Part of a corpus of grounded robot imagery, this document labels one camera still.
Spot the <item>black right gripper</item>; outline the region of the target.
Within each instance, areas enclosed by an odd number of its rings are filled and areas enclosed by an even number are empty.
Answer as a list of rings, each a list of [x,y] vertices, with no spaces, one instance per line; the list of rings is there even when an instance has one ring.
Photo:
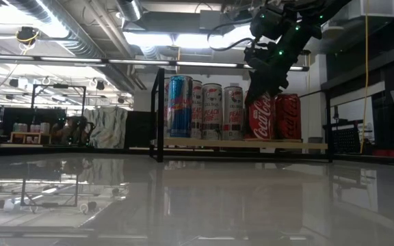
[[[245,104],[252,104],[266,92],[271,97],[283,93],[288,87],[287,73],[297,62],[306,43],[314,36],[314,25],[298,23],[288,28],[270,49],[248,49],[245,61],[254,72],[251,74]]]

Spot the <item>red can with silver lid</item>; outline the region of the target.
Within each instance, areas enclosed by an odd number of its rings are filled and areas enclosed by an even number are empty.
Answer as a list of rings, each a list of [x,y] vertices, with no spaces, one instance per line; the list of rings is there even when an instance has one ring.
[[[274,100],[264,93],[247,108],[246,139],[261,139],[264,141],[274,138]]]

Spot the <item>dark red black-striped can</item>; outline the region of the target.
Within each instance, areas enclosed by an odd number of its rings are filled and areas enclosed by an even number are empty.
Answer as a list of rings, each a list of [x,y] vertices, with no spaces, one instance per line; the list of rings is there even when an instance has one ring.
[[[302,138],[301,104],[297,94],[279,94],[275,100],[276,135],[279,139]]]

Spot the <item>blue silver Red Bull can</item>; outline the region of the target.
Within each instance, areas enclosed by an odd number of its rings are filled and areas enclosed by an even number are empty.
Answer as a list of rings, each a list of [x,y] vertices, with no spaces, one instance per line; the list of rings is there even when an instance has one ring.
[[[168,89],[168,129],[170,137],[190,137],[192,121],[192,78],[170,77]]]

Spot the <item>wooden background shelf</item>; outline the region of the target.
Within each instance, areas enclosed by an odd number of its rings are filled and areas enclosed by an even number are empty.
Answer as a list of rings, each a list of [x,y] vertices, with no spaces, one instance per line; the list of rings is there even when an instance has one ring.
[[[46,133],[11,132],[10,143],[48,145],[51,143],[51,136]]]

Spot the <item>wooden tray board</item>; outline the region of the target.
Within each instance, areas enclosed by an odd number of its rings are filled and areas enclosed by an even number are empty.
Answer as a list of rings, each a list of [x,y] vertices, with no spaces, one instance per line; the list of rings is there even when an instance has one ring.
[[[150,106],[150,146],[149,156],[157,162],[163,162],[164,156],[195,156],[196,151],[191,147],[199,147],[202,151],[203,157],[237,157],[242,159],[258,159],[266,158],[291,158],[291,159],[327,159],[332,162],[334,150],[333,140],[326,140],[324,143],[303,143],[294,139],[246,139],[244,141],[231,140],[204,140],[192,139],[184,137],[165,137],[163,133],[163,89],[165,87],[165,70],[158,69],[157,75],[151,90],[151,106]],[[252,155],[250,151],[247,152],[233,152],[229,154],[221,151],[208,151],[209,148],[274,148],[274,149],[301,149],[301,150],[320,150],[324,153],[320,154],[287,154],[287,153],[258,153]]]

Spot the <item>black perforated panel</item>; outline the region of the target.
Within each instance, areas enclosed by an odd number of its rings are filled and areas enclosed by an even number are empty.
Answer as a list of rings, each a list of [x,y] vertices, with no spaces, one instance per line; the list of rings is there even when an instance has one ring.
[[[334,151],[337,154],[356,154],[360,152],[359,126],[362,120],[341,119],[331,125]]]

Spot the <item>long ceiling light bar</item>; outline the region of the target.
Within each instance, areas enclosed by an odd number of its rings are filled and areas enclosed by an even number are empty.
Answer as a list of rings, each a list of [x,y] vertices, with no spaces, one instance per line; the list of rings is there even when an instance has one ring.
[[[232,68],[249,69],[248,64],[217,63],[204,61],[173,61],[173,60],[146,60],[146,59],[109,59],[109,58],[80,58],[80,57],[46,57],[37,55],[0,55],[0,61],[8,62],[57,62],[69,64],[126,64],[147,66],[189,66],[205,68]]]

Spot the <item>red flat object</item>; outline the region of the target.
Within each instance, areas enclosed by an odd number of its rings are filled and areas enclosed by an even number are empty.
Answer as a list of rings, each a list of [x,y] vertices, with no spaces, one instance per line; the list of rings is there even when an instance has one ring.
[[[377,149],[372,151],[373,156],[382,156],[382,157],[393,157],[394,158],[394,150],[389,149]]]

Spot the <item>white patterned cloth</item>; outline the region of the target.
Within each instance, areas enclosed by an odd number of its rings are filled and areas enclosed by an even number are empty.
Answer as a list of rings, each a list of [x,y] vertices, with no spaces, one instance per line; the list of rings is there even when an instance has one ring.
[[[84,111],[84,116],[95,129],[90,135],[94,148],[123,149],[128,111],[120,107],[100,107]]]

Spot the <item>person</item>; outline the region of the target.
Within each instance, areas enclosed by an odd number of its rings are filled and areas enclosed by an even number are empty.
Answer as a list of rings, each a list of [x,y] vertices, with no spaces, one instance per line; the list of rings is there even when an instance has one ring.
[[[51,143],[68,146],[88,146],[95,129],[93,122],[84,116],[71,116],[66,124],[54,124],[51,129]]]

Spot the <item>black round ceiling device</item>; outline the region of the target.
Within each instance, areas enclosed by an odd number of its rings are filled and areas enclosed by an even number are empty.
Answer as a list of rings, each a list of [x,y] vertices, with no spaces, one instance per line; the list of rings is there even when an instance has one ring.
[[[21,55],[26,55],[29,50],[34,48],[39,36],[40,32],[33,27],[21,27],[16,32],[15,38],[20,44]]]

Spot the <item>round metal duct pipe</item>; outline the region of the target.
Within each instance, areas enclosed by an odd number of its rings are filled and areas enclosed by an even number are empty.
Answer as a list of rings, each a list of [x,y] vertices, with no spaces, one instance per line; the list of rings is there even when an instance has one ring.
[[[139,0],[116,0],[116,5],[126,21],[138,21],[143,15],[143,7]]]

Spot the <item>black metal rack frame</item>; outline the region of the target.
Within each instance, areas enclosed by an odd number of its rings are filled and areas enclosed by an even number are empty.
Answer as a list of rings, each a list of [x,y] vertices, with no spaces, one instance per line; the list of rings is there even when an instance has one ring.
[[[34,109],[35,106],[35,99],[36,96],[39,96],[41,92],[36,92],[36,88],[37,87],[41,87],[42,89],[47,89],[48,87],[53,87],[55,89],[68,89],[68,88],[73,88],[75,89],[76,92],[78,92],[76,89],[80,88],[83,90],[83,94],[82,94],[82,103],[81,103],[81,114],[84,115],[84,111],[85,111],[85,105],[86,105],[86,92],[87,92],[87,87],[83,86],[83,85],[67,85],[67,84],[53,84],[53,85],[43,85],[43,84],[33,84],[33,89],[32,89],[32,93],[31,93],[31,109]]]

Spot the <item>silver corrugated air duct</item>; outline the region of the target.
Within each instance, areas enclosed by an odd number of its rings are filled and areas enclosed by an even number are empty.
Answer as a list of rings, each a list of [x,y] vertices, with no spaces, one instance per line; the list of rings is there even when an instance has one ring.
[[[18,12],[35,19],[42,33],[57,38],[60,45],[75,57],[105,57],[104,52],[58,0],[2,1]]]

